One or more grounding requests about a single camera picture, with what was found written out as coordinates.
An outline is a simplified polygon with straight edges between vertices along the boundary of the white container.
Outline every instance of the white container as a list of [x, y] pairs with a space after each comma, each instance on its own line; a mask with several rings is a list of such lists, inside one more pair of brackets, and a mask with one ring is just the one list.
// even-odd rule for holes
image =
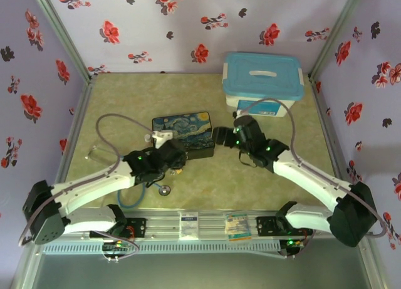
[[[305, 94], [299, 61], [290, 56], [231, 53], [223, 68], [223, 89], [230, 112], [245, 109], [262, 98], [275, 98], [291, 108]], [[249, 110], [251, 115], [284, 117], [284, 107], [262, 102]]]

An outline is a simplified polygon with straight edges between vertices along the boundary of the blue lid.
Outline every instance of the blue lid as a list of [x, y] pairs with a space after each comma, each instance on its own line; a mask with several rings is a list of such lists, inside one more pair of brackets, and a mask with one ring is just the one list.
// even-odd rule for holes
[[227, 95], [259, 99], [300, 100], [305, 93], [298, 59], [256, 53], [227, 55], [223, 88]]

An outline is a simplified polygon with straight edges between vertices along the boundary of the floral wallpaper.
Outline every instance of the floral wallpaper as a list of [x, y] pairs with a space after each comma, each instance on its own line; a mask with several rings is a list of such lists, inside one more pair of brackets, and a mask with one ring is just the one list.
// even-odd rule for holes
[[55, 181], [84, 80], [35, 0], [0, 0], [0, 287], [10, 287], [35, 182]]
[[95, 74], [220, 73], [231, 51], [292, 55], [309, 72], [347, 0], [50, 1]]
[[316, 77], [352, 181], [372, 190], [387, 235], [377, 244], [401, 288], [401, 11], [399, 0], [362, 0]]

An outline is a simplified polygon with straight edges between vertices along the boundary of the label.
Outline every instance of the label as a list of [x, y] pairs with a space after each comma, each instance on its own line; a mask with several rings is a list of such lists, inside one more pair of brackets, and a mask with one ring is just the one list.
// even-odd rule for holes
[[226, 234], [230, 242], [252, 239], [251, 228], [246, 213], [233, 213], [226, 216]]
[[[250, 100], [240, 100], [238, 101], [237, 110], [245, 109], [248, 106], [255, 103], [255, 101]], [[277, 115], [278, 110], [280, 109], [280, 104], [275, 102], [262, 102], [253, 106], [250, 110], [250, 114], [254, 115]]]
[[183, 212], [180, 213], [180, 240], [198, 240], [198, 213]]

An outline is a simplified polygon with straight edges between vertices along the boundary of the purple wall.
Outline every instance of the purple wall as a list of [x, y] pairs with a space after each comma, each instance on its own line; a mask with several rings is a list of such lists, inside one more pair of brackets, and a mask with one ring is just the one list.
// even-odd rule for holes
[[3, 289], [9, 288], [22, 253], [18, 238], [26, 223], [23, 203], [35, 182], [55, 180], [61, 140], [69, 134], [73, 121], [70, 109], [78, 104], [84, 80], [35, 0], [0, 0], [0, 8]]
[[400, 37], [400, 0], [362, 0], [317, 77], [347, 173], [370, 186], [387, 223], [375, 243], [391, 288], [401, 288]]

